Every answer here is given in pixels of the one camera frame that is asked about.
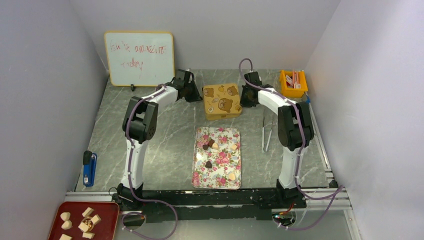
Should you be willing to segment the metal tongs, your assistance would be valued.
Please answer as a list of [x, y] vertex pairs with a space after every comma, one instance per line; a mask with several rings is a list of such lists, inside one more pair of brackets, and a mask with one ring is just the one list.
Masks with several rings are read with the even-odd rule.
[[261, 139], [261, 147], [262, 147], [262, 153], [266, 153], [269, 149], [269, 145], [271, 142], [271, 137], [273, 134], [273, 129], [276, 124], [276, 117], [275, 114], [267, 109], [263, 109], [262, 114], [262, 127], [261, 127], [261, 133], [262, 133], [262, 139]]

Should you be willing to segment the blue black stapler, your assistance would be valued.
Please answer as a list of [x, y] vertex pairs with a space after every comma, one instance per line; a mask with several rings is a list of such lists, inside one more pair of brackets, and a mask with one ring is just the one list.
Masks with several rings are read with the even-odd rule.
[[96, 166], [98, 156], [96, 153], [86, 150], [82, 161], [82, 182], [85, 187], [92, 187], [95, 182]]

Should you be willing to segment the gold chocolate tin box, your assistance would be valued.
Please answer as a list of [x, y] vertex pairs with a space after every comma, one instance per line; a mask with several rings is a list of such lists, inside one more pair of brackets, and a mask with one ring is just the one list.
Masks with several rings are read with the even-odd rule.
[[236, 118], [240, 116], [242, 113], [242, 109], [231, 109], [230, 112], [221, 111], [218, 108], [215, 109], [213, 107], [209, 107], [205, 110], [205, 118], [208, 121], [216, 121], [216, 120], [223, 120], [223, 119], [231, 119]]

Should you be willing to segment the silver tin lid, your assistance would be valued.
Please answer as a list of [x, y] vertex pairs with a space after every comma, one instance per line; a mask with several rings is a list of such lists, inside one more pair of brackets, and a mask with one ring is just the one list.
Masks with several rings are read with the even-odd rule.
[[240, 91], [235, 83], [206, 85], [202, 93], [207, 116], [241, 114]]

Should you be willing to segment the dark chocolate lower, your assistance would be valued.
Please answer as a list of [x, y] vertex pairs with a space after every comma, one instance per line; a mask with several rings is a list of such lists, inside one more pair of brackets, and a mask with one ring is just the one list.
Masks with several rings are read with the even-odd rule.
[[207, 161], [207, 162], [205, 163], [205, 167], [206, 167], [207, 169], [211, 169], [211, 168], [213, 167], [213, 164], [212, 164], [210, 161]]

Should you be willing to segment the whiteboard with red writing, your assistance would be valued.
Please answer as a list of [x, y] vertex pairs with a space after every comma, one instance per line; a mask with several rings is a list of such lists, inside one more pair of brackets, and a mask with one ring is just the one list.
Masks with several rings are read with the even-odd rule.
[[156, 87], [175, 76], [170, 32], [107, 31], [103, 38], [113, 86]]

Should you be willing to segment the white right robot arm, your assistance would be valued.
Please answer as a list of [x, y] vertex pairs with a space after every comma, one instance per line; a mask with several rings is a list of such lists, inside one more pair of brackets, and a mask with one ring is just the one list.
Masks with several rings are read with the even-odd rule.
[[241, 73], [240, 77], [244, 80], [241, 105], [249, 108], [260, 104], [277, 116], [277, 135], [283, 147], [283, 160], [276, 184], [279, 190], [274, 199], [278, 206], [288, 207], [294, 198], [302, 195], [300, 166], [315, 135], [309, 104], [290, 100], [272, 86], [262, 84], [256, 71]]

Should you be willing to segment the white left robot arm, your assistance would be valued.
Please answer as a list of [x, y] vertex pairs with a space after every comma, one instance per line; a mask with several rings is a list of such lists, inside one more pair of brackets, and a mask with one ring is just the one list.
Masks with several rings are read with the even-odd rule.
[[125, 172], [117, 196], [130, 210], [139, 209], [143, 203], [144, 159], [148, 143], [156, 133], [159, 111], [180, 99], [188, 103], [202, 100], [190, 70], [178, 69], [171, 81], [159, 84], [152, 94], [129, 100], [122, 122], [126, 138]]

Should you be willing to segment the orange parts bin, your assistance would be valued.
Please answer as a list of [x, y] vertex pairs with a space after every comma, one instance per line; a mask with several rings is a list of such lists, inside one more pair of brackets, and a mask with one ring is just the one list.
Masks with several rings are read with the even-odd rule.
[[279, 81], [281, 93], [288, 98], [301, 98], [307, 91], [308, 85], [303, 70], [281, 70]]

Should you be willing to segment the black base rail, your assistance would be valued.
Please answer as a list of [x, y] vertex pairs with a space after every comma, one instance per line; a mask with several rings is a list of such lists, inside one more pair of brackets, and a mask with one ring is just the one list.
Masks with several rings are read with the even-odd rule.
[[237, 190], [141, 190], [136, 197], [126, 187], [118, 187], [111, 200], [124, 213], [141, 212], [147, 223], [164, 221], [244, 219], [270, 220], [306, 208], [297, 190], [281, 187], [240, 188]]

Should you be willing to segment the floral rectangular tray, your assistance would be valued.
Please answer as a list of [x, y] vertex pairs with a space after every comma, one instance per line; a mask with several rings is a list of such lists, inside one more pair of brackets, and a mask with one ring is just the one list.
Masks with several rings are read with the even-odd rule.
[[[219, 145], [215, 150], [203, 145], [213, 139]], [[237, 144], [237, 150], [231, 146]], [[236, 128], [198, 127], [195, 132], [194, 155], [191, 184], [199, 189], [238, 190], [242, 185], [241, 134]], [[210, 161], [212, 168], [206, 168]], [[236, 179], [231, 181], [228, 174], [234, 173]]]

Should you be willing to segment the red tray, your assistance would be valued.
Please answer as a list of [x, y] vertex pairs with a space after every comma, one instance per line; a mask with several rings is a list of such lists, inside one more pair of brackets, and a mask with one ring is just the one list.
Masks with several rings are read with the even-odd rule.
[[49, 240], [112, 240], [120, 208], [114, 202], [66, 201], [56, 212]]

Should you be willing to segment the white heart chocolate bottom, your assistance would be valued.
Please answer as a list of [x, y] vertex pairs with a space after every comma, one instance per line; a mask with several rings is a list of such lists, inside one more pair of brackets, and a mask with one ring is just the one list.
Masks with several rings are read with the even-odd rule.
[[231, 172], [230, 174], [228, 174], [227, 178], [229, 181], [234, 181], [236, 179], [236, 176], [233, 172]]

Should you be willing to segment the dark rectangular chocolate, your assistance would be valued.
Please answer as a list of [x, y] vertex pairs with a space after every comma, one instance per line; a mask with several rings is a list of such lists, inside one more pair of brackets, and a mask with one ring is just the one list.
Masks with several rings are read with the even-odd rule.
[[213, 139], [210, 139], [207, 143], [207, 145], [211, 148], [213, 146], [213, 144], [215, 143], [215, 141]]

